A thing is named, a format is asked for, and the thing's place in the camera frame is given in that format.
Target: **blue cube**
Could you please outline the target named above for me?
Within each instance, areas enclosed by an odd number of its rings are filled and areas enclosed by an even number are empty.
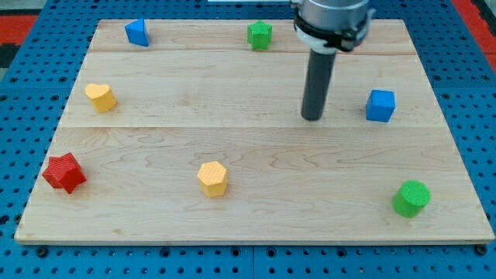
[[[127,39],[130,43],[148,47],[148,32],[146,31],[145,20],[138,19],[126,25]]]
[[[367,120],[389,122],[396,109],[393,91],[372,90],[365,105]]]

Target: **yellow block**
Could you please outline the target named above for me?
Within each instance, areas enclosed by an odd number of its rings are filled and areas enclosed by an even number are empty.
[[[106,84],[88,84],[86,86],[86,95],[97,112],[107,112],[117,105],[112,89]]]
[[[204,163],[198,172],[198,182],[207,197],[224,195],[228,183],[227,170],[218,161]]]

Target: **red star-shaped block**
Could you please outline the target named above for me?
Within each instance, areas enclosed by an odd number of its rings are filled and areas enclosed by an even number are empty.
[[[62,157],[49,157],[48,168],[42,175],[53,188],[64,188],[69,194],[76,186],[86,181],[81,166],[72,153]]]

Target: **3d printed block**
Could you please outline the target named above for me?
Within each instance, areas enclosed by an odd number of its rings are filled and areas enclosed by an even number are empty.
[[[76,186],[86,181],[81,166],[72,153],[62,157],[49,157],[48,168],[42,175],[53,188],[64,188],[69,194]]]
[[[145,20],[138,19],[125,26],[127,39],[130,43],[148,47],[148,32],[146,31]]]
[[[429,189],[419,181],[406,181],[393,197],[394,210],[401,216],[413,218],[429,203]]]
[[[198,172],[198,181],[207,197],[224,195],[228,183],[227,170],[218,161],[204,163]]]
[[[106,84],[88,84],[86,86],[86,95],[97,112],[107,112],[117,105],[112,89]]]
[[[367,120],[389,122],[396,109],[394,92],[372,90],[365,105]]]
[[[272,42],[272,25],[259,20],[248,25],[248,43],[251,43],[252,50],[266,50]]]

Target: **black cylindrical rod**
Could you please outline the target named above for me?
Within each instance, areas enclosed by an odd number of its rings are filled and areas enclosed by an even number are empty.
[[[304,119],[315,121],[322,117],[335,58],[335,53],[320,54],[314,50],[310,51],[305,93],[301,105],[301,116]]]

